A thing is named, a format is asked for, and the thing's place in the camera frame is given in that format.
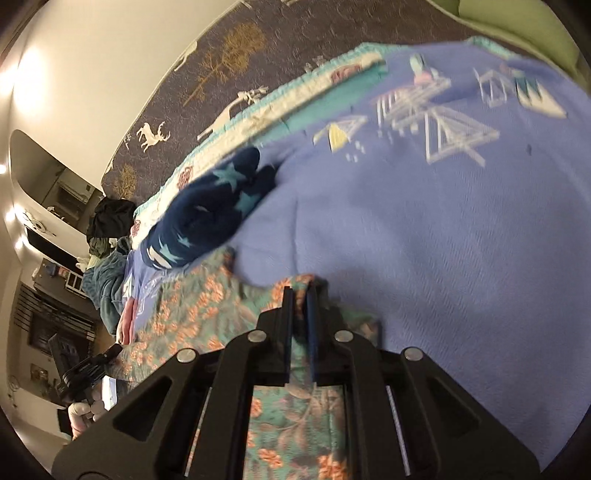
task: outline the green floral cloth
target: green floral cloth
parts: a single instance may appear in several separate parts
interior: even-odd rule
[[[181,348],[200,353],[223,348],[255,328],[261,312],[280,307],[284,287],[295,290],[300,314],[307,287],[315,280],[312,275],[258,288],[232,275],[233,260],[233,251],[222,248],[184,276],[164,283],[146,327],[123,349],[108,375],[141,382]],[[321,302],[326,305],[323,287]],[[341,312],[351,329],[377,338],[371,315],[342,307]],[[254,389],[244,478],[347,478],[342,389],[313,385],[305,347],[295,341],[290,383]]]

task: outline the deer print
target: deer print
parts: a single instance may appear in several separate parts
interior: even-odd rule
[[[265,95],[269,91],[269,87],[259,87],[248,92],[238,92],[237,98],[230,102],[230,104],[218,115],[209,127],[197,136],[197,141],[200,141],[203,137],[208,134],[213,134],[220,130],[227,122],[230,121],[230,110],[239,103],[246,102],[247,105],[257,103],[262,95]]]
[[[166,142],[170,138],[170,132],[166,137],[162,136],[162,126],[164,122],[162,122],[158,126],[158,132],[156,135],[152,133],[152,129],[150,128],[150,124],[148,122],[144,123],[144,126],[138,130],[136,135],[138,136],[138,141],[142,141],[142,135],[144,136],[145,142],[141,144],[144,148],[144,152],[148,149],[148,147],[152,147],[153,145],[157,144],[158,142]]]
[[[173,70],[174,72],[176,72],[180,67],[182,67],[183,65],[185,65],[187,58],[189,57],[189,55],[191,55],[191,53],[194,53],[197,50],[197,40],[195,40],[194,42],[192,42],[187,49],[181,53],[181,56],[178,58],[181,63],[179,63],[177,65],[177,67]]]

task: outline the teal star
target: teal star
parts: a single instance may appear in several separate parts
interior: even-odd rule
[[[189,239],[183,236],[177,235],[177,240],[181,245],[184,245],[187,248],[191,248],[193,246]]]
[[[232,191],[236,190],[238,181],[246,180],[246,176],[244,176],[239,171],[236,171],[234,168],[234,163],[231,162],[224,170],[214,170],[213,174],[217,177],[215,185],[229,183]]]
[[[252,209],[256,206],[260,199],[261,196],[259,194],[253,195],[251,197],[247,193],[240,192],[240,198],[234,206],[234,209],[238,210],[239,212],[242,212],[242,216],[245,217],[252,211]]]
[[[166,260],[169,260],[172,263],[182,260],[183,257],[177,257],[176,255],[173,255],[168,249],[168,245],[163,245],[160,238],[158,239],[158,243],[160,244],[160,255],[162,255]]]

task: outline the black device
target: black device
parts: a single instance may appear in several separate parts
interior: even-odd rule
[[[225,349],[177,352],[58,454],[56,480],[185,478],[200,419],[187,478],[242,479],[253,388],[289,382],[294,311],[286,288],[281,308]],[[343,386],[351,480],[539,475],[535,456],[420,349],[376,349],[337,308],[320,308],[315,288],[306,319],[315,382]],[[70,398],[85,388],[66,384]]]

